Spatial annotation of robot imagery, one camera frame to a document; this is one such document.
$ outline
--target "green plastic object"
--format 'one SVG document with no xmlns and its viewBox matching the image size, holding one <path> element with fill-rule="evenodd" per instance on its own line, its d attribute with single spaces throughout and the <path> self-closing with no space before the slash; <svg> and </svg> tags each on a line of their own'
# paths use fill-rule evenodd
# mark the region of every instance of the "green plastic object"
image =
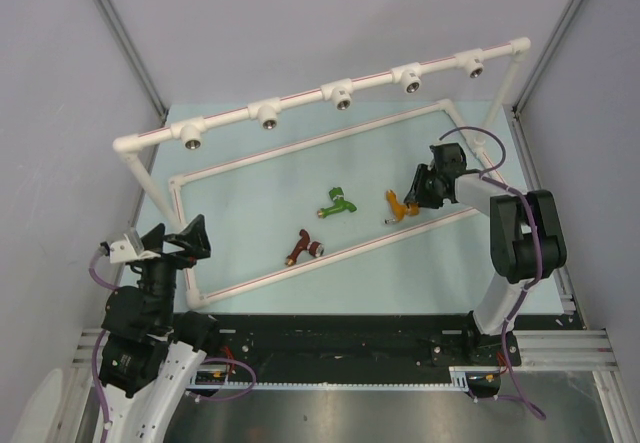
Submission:
<svg viewBox="0 0 640 443">
<path fill-rule="evenodd" d="M 344 199 L 344 191 L 342 191 L 342 188 L 339 186 L 331 188 L 331 191 L 329 191 L 329 198 L 333 201 L 333 206 L 329 208 L 320 208 L 318 210 L 318 218 L 326 218 L 327 216 L 342 213 L 345 210 L 348 210 L 349 213 L 353 213 L 358 209 L 356 205 Z"/>
</svg>

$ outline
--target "gray surface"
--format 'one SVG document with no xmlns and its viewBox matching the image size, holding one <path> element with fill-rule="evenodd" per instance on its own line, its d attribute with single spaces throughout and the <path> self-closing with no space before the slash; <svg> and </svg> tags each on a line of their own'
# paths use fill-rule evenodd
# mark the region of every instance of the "gray surface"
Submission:
<svg viewBox="0 0 640 443">
<path fill-rule="evenodd" d="M 546 422 L 519 404 L 474 405 L 460 392 L 257 391 L 228 403 L 183 398 L 165 443 L 612 441 L 590 373 L 523 374 L 521 381 Z M 512 391 L 505 381 L 502 392 Z M 94 400 L 78 443 L 90 441 Z"/>
<path fill-rule="evenodd" d="M 523 115 L 579 302 L 592 328 L 607 328 L 637 416 L 639 5 L 589 0 Z"/>
<path fill-rule="evenodd" d="M 158 125 L 91 0 L 0 5 L 0 441 L 66 367 L 104 290 L 87 265 L 138 186 L 111 149 Z M 100 271 L 109 277 L 107 267 Z"/>
<path fill-rule="evenodd" d="M 526 80 L 568 0 L 114 0 L 168 104 L 284 96 L 529 36 Z M 501 71 L 478 81 L 429 79 L 424 99 L 486 99 Z M 400 89 L 361 99 L 401 98 Z"/>
</svg>

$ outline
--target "wire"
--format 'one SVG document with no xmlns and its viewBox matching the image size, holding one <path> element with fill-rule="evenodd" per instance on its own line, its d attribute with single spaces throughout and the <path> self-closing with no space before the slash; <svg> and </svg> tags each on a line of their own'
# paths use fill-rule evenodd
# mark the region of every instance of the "wire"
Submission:
<svg viewBox="0 0 640 443">
<path fill-rule="evenodd" d="M 507 362 L 504 360 L 504 356 L 502 356 L 502 353 L 500 351 L 496 353 L 496 356 L 498 357 L 498 362 L 500 363 L 500 374 L 504 375 L 508 371 Z"/>
<path fill-rule="evenodd" d="M 234 360 L 231 358 L 207 358 L 206 360 L 204 360 L 202 362 L 202 364 L 206 364 L 206 363 L 227 363 L 227 364 L 233 364 L 233 365 L 238 365 L 241 368 L 244 368 L 245 370 L 247 370 L 247 372 L 251 375 L 251 383 L 249 384 L 249 386 L 247 386 L 245 389 L 243 389 L 242 391 L 240 391 L 239 393 L 236 393 L 235 395 L 231 395 L 231 396 L 223 396 L 221 398 L 214 398 L 212 396 L 202 396 L 202 395 L 194 395 L 192 393 L 188 393 L 191 396 L 194 396 L 194 398 L 196 399 L 196 401 L 199 400 L 204 400 L 204 401 L 231 401 L 231 400 L 235 400 L 237 398 L 241 398 L 243 396 L 245 396 L 247 393 L 249 393 L 251 390 L 253 390 L 253 387 L 256 386 L 256 383 L 258 382 L 258 377 L 256 376 L 256 372 L 253 371 L 253 368 L 251 368 L 249 365 L 247 365 L 246 363 L 244 363 L 243 361 L 239 361 L 239 360 Z"/>
<path fill-rule="evenodd" d="M 227 358 L 229 358 L 230 360 L 235 360 L 233 353 L 231 353 L 231 348 L 229 348 L 228 346 L 223 346 L 222 351 L 224 352 L 225 355 L 227 355 Z M 235 370 L 236 370 L 235 363 L 231 363 L 230 365 L 227 365 L 227 376 L 232 374 Z"/>
<path fill-rule="evenodd" d="M 107 330 L 102 330 L 100 332 L 96 339 L 96 344 L 93 345 L 93 351 L 91 352 L 91 377 L 93 378 L 93 386 L 95 387 L 96 394 L 98 395 L 100 409 L 102 410 L 102 420 L 104 422 L 100 443 L 105 443 L 105 441 L 107 441 L 107 434 L 111 425 L 111 420 L 109 419 L 109 404 L 107 403 L 107 398 L 104 395 L 104 390 L 102 389 L 102 383 L 98 377 L 98 350 L 100 349 L 100 343 L 106 333 Z"/>
<path fill-rule="evenodd" d="M 91 275 L 91 278 L 93 278 L 93 281 L 98 283 L 103 288 L 106 288 L 107 290 L 115 291 L 115 290 L 118 289 L 118 287 L 116 285 L 112 285 L 111 283 L 107 283 L 105 280 L 100 278 L 98 276 L 98 274 L 96 273 L 96 264 L 98 263 L 98 260 L 100 258 L 102 258 L 103 256 L 106 256 L 104 254 L 104 250 L 102 248 L 98 248 L 96 250 L 95 254 L 93 255 L 93 258 L 91 258 L 91 262 L 89 263 L 89 274 Z"/>
<path fill-rule="evenodd" d="M 504 162 L 507 161 L 507 149 L 505 148 L 504 143 L 495 134 L 493 134 L 489 130 L 485 130 L 484 128 L 479 128 L 477 126 L 457 126 L 457 127 L 453 128 L 453 129 L 447 131 L 444 135 L 442 135 L 440 138 L 438 138 L 438 140 L 442 141 L 443 139 L 445 139 L 450 134 L 456 133 L 458 131 L 463 131 L 463 130 L 477 131 L 478 133 L 484 133 L 485 135 L 490 136 L 498 144 L 498 146 L 500 147 L 500 151 L 502 152 L 502 156 L 500 157 L 500 161 L 496 165 L 494 165 L 494 166 L 492 166 L 490 168 L 485 168 L 484 170 L 482 170 L 478 174 L 478 176 L 480 176 L 480 178 L 482 178 L 487 173 L 491 173 L 492 171 L 495 171 L 498 168 L 500 168 L 502 165 L 504 165 Z"/>
</svg>

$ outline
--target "red stripe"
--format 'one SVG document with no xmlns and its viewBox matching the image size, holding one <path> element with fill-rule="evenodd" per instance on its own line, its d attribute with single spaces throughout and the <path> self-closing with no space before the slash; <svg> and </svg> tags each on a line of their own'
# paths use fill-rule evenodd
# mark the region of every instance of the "red stripe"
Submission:
<svg viewBox="0 0 640 443">
<path fill-rule="evenodd" d="M 138 138 L 140 138 L 141 136 L 149 136 L 149 135 L 153 135 L 154 133 L 158 133 L 160 131 L 167 131 L 170 130 L 170 128 L 158 128 L 157 130 L 151 130 L 151 131 L 147 131 L 146 133 L 140 133 L 138 135 Z"/>
<path fill-rule="evenodd" d="M 423 61 L 421 65 L 430 65 L 432 63 L 438 63 L 439 61 L 455 60 L 455 56 L 448 56 L 446 58 L 440 58 L 439 60 Z"/>
<path fill-rule="evenodd" d="M 503 46 L 511 46 L 511 43 L 506 43 L 502 45 L 490 46 L 489 48 L 483 48 L 482 51 L 495 50 L 496 48 L 502 48 Z"/>
<path fill-rule="evenodd" d="M 228 115 L 229 113 L 233 113 L 234 111 L 242 111 L 242 110 L 246 110 L 247 107 L 242 107 L 242 108 L 236 108 L 235 110 L 229 110 L 229 111 L 225 111 L 223 113 L 218 113 L 216 115 L 210 115 L 210 116 L 205 116 L 204 119 L 208 120 L 209 118 L 215 118 L 216 116 L 222 116 L 222 115 Z"/>
<path fill-rule="evenodd" d="M 315 90 L 305 91 L 304 93 L 298 93 L 296 95 L 286 96 L 284 98 L 280 98 L 280 101 L 290 100 L 291 98 L 297 98 L 299 96 L 309 95 L 311 93 L 315 93 L 316 91 L 321 91 L 321 90 L 319 88 L 316 88 Z"/>
<path fill-rule="evenodd" d="M 384 75 L 390 75 L 390 74 L 391 74 L 391 72 L 390 72 L 390 71 L 385 71 L 385 72 L 383 72 L 383 73 L 378 73 L 378 74 L 375 74 L 375 75 L 370 75 L 370 76 L 361 76 L 360 78 L 355 78 L 355 79 L 352 79 L 351 81 L 363 81 L 363 80 L 369 80 L 369 79 L 371 79 L 371 78 L 377 78 L 378 76 L 384 76 Z"/>
</svg>

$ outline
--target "pvc pipe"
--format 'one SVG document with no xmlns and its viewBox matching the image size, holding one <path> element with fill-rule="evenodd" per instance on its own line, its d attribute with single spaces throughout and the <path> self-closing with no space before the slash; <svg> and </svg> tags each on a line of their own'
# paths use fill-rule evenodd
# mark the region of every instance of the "pvc pipe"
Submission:
<svg viewBox="0 0 640 443">
<path fill-rule="evenodd" d="M 171 209 L 169 203 L 167 203 L 164 194 L 156 185 L 156 182 L 151 178 L 149 172 L 144 167 L 138 155 L 122 155 L 122 160 L 127 164 L 133 176 L 136 177 L 140 186 L 144 189 L 144 191 L 149 195 L 149 198 L 156 205 L 160 213 L 166 218 L 167 222 L 171 225 L 174 231 L 179 232 L 182 231 L 184 226 L 180 223 L 180 219 L 176 215 L 176 213 Z"/>
<path fill-rule="evenodd" d="M 524 56 L 528 51 L 530 45 L 531 45 L 531 42 L 529 41 L 528 38 L 518 38 L 515 40 L 511 40 L 507 44 L 487 48 L 485 50 L 483 49 L 472 50 L 472 53 L 476 55 L 480 61 L 486 61 L 492 58 L 498 58 L 498 57 L 507 56 L 507 55 L 513 55 L 514 58 L 519 61 L 521 58 L 518 58 L 518 57 Z M 468 52 L 458 53 L 457 55 L 462 55 L 466 53 Z M 421 75 L 435 73 L 438 71 L 444 71 L 448 69 L 462 68 L 462 66 L 464 66 L 464 62 L 460 58 L 456 58 L 456 56 L 450 56 L 450 57 L 442 58 L 439 60 L 427 61 L 424 63 L 420 63 L 419 65 Z M 508 78 L 505 78 L 506 82 L 503 81 L 503 84 L 501 86 L 501 89 L 505 88 L 504 91 L 502 93 L 499 91 L 498 95 L 496 95 L 496 98 L 494 99 L 494 103 L 497 102 L 498 109 L 499 109 L 499 105 L 502 104 L 502 100 L 504 99 L 504 94 L 506 94 L 506 91 L 508 90 L 509 86 L 512 83 L 511 80 L 513 79 L 513 77 L 512 76 L 509 77 L 509 75 L 510 73 L 508 72 L 507 74 Z M 372 88 L 374 86 L 391 84 L 394 82 L 394 77 L 391 71 L 386 71 L 386 72 L 378 73 L 375 75 L 351 79 L 351 82 L 353 84 L 353 91 L 356 91 L 356 90 L 363 90 L 366 88 Z M 323 97 L 322 97 L 321 90 L 315 89 L 315 90 L 305 91 L 295 95 L 287 96 L 285 98 L 280 98 L 279 101 L 282 104 L 282 109 L 289 109 L 289 108 L 294 108 L 297 106 L 302 106 L 309 103 L 321 101 L 322 99 Z M 495 113 L 493 114 L 492 118 L 487 118 L 487 122 L 488 122 L 487 124 L 490 124 L 493 121 L 493 119 L 495 119 L 495 114 L 497 114 L 498 110 L 497 109 L 493 110 L 493 106 L 492 106 L 492 111 L 495 111 Z M 216 128 L 218 126 L 228 125 L 230 123 L 236 123 L 249 118 L 250 118 L 250 114 L 247 108 L 239 108 L 239 109 L 228 111 L 225 113 L 220 113 L 218 115 L 212 115 L 210 117 L 203 119 L 204 125 L 203 125 L 202 131 L 206 131 L 211 128 Z M 163 143 L 172 138 L 177 139 L 179 138 L 182 127 L 188 121 L 190 120 L 173 123 L 168 128 L 162 128 L 162 129 L 154 130 L 148 133 L 142 133 L 138 135 L 129 135 L 129 136 L 118 138 L 114 141 L 113 147 L 120 154 L 135 153 L 146 147 L 155 146 L 159 143 Z"/>
<path fill-rule="evenodd" d="M 469 126 L 467 125 L 467 122 L 464 121 L 464 119 L 458 112 L 458 109 L 456 108 L 456 105 L 455 103 L 453 103 L 453 101 L 451 100 L 440 100 L 440 101 L 443 104 L 442 110 L 449 116 L 449 118 L 451 118 L 451 121 L 453 121 L 454 125 L 456 125 L 458 128 L 461 128 L 463 126 Z M 461 133 L 462 133 L 462 137 L 467 143 L 467 146 L 469 147 L 469 150 L 471 150 L 471 152 L 475 155 L 475 157 L 478 158 L 478 160 L 480 160 L 480 163 L 485 169 L 495 166 L 494 163 L 489 158 L 489 156 L 487 155 L 487 152 L 485 151 L 484 146 L 478 146 L 478 143 L 476 142 L 476 140 L 471 136 L 471 132 L 463 130 Z M 505 182 L 504 179 L 502 178 L 502 175 L 498 171 L 489 172 L 489 176 L 491 176 L 491 178 L 493 179 L 500 180 L 503 183 Z"/>
<path fill-rule="evenodd" d="M 478 211 L 474 210 L 473 208 L 467 208 L 465 210 L 458 211 L 451 215 L 438 218 L 436 220 L 428 221 L 426 223 L 422 223 L 412 228 L 407 228 L 405 230 L 401 230 L 396 233 L 392 233 L 390 235 L 377 238 L 367 243 L 363 243 L 361 245 L 353 246 L 351 248 L 347 248 L 345 250 L 332 253 L 328 256 L 316 258 L 315 260 L 309 261 L 308 263 L 302 263 L 300 265 L 292 266 L 291 268 L 288 268 L 282 271 L 271 273 L 270 275 L 267 275 L 267 276 L 263 276 L 263 277 L 256 278 L 244 283 L 240 283 L 238 285 L 231 286 L 223 290 L 214 291 L 213 293 L 203 295 L 198 302 L 199 306 L 196 308 L 200 308 L 204 305 L 207 305 L 216 301 L 220 301 L 226 298 L 230 298 L 232 296 L 240 295 L 247 291 L 255 290 L 257 288 L 261 288 L 263 286 L 270 285 L 278 281 L 286 280 L 288 278 L 292 278 L 297 275 L 308 273 L 309 271 L 322 268 L 323 266 L 331 265 L 333 263 L 337 263 L 339 261 L 343 261 L 348 258 L 352 258 L 354 256 L 358 256 L 363 253 L 367 253 L 369 251 L 382 248 L 384 246 L 391 245 L 393 243 L 397 243 L 402 240 L 406 240 L 407 238 L 420 235 L 427 231 L 440 228 L 441 226 L 444 226 L 448 223 L 452 223 L 454 221 L 460 221 L 477 214 L 478 214 Z"/>
<path fill-rule="evenodd" d="M 351 82 L 353 84 L 353 91 L 366 90 L 367 88 L 393 83 L 393 75 L 391 75 L 390 71 L 385 71 L 384 73 L 378 73 L 376 75 L 355 78 L 352 79 Z"/>
<path fill-rule="evenodd" d="M 498 115 L 498 111 L 502 107 L 502 104 L 504 103 L 504 99 L 507 96 L 507 91 L 509 91 L 509 88 L 511 88 L 511 85 L 513 84 L 513 80 L 516 76 L 516 73 L 518 72 L 520 61 L 521 61 L 521 58 L 518 58 L 517 56 L 511 58 L 511 61 L 509 62 L 509 66 L 507 67 L 507 71 L 504 75 L 502 83 L 500 84 L 500 88 L 498 88 L 498 91 L 496 92 L 496 95 L 494 96 L 493 101 L 491 102 L 491 106 L 489 107 L 489 111 L 487 111 L 487 115 L 485 116 L 484 121 L 482 122 L 482 125 L 480 125 L 482 128 L 487 128 L 489 125 L 491 125 L 495 121 L 496 116 Z M 474 140 L 477 145 L 484 145 L 484 136 L 478 134 L 474 138 Z"/>
<path fill-rule="evenodd" d="M 320 88 L 316 88 L 315 90 L 305 91 L 296 95 L 280 98 L 280 105 L 282 106 L 283 110 L 288 110 L 289 108 L 294 108 L 300 105 L 307 105 L 309 103 L 315 103 L 322 100 L 322 91 L 320 90 Z"/>
<path fill-rule="evenodd" d="M 307 148 L 312 148 L 314 146 L 322 145 L 324 143 L 329 143 L 331 141 L 335 141 L 341 138 L 346 138 L 348 136 L 364 133 L 365 131 L 375 130 L 376 128 L 381 128 L 383 126 L 391 125 L 393 123 L 398 123 L 400 121 L 404 121 L 409 118 L 415 118 L 417 116 L 433 113 L 434 111 L 440 111 L 443 109 L 444 105 L 447 104 L 447 102 L 449 102 L 449 100 L 440 100 L 429 106 L 423 106 L 421 108 L 416 108 L 415 110 L 404 111 L 402 113 L 398 113 L 395 115 L 386 116 L 384 118 L 362 123 L 360 125 L 351 126 L 343 130 L 333 131 L 331 133 L 327 133 L 321 136 L 316 136 L 314 138 L 309 138 L 307 140 L 303 140 L 298 143 L 281 146 L 280 148 L 276 148 L 275 150 L 268 150 L 263 153 L 258 153 L 256 155 L 248 156 L 246 158 L 241 158 L 239 160 L 230 161 L 228 163 L 223 163 L 221 165 L 212 166 L 210 168 L 206 168 L 203 170 L 194 171 L 192 173 L 176 175 L 171 179 L 171 182 L 175 185 L 185 185 L 192 181 L 201 180 L 209 176 L 218 175 L 226 171 L 236 170 L 244 166 L 253 165 L 255 163 L 261 163 L 263 161 L 270 160 L 272 158 L 277 158 L 279 156 L 295 153 L 297 151 L 305 150 Z"/>
</svg>

